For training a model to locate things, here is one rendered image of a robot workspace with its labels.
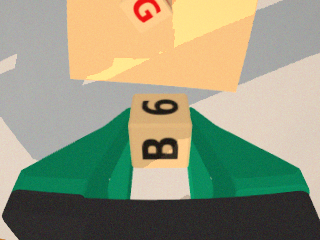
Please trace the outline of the beige letter block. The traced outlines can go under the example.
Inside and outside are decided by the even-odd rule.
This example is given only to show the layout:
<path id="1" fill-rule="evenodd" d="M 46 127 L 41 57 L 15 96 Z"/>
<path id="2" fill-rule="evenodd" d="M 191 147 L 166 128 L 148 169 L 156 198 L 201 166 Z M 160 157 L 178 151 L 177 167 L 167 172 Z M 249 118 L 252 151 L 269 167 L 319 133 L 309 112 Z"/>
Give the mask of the beige letter block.
<path id="1" fill-rule="evenodd" d="M 168 0 L 121 0 L 119 6 L 140 33 L 173 15 Z"/>
<path id="2" fill-rule="evenodd" d="M 186 94 L 134 94 L 128 124 L 134 168 L 186 168 L 192 122 Z"/>

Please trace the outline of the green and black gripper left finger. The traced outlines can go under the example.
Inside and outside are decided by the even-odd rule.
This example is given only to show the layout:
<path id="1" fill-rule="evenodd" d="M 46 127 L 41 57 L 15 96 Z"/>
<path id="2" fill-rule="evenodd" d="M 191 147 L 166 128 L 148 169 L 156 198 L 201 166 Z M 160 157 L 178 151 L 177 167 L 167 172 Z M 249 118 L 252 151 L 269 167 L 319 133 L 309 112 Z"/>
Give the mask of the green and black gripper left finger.
<path id="1" fill-rule="evenodd" d="M 12 192 L 32 190 L 80 194 L 84 198 L 130 199 L 130 111 L 127 108 L 102 128 L 22 169 Z"/>

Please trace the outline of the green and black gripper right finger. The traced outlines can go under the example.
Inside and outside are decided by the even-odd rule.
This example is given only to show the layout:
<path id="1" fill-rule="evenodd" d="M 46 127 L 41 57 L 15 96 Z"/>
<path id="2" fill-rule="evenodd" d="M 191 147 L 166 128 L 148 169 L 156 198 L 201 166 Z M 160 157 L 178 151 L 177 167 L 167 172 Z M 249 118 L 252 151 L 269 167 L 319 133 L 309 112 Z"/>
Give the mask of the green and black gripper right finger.
<path id="1" fill-rule="evenodd" d="M 298 167 L 218 127 L 194 108 L 189 110 L 192 133 L 187 169 L 191 199 L 292 191 L 310 194 Z"/>

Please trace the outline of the orange flat mat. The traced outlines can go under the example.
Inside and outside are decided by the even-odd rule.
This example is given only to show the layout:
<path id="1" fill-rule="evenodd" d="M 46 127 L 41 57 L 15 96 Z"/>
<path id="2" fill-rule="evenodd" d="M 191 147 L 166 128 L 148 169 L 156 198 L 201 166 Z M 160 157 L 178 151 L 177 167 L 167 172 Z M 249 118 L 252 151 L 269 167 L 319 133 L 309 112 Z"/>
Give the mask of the orange flat mat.
<path id="1" fill-rule="evenodd" d="M 258 0 L 168 0 L 139 33 L 121 0 L 67 0 L 70 79 L 236 92 Z"/>

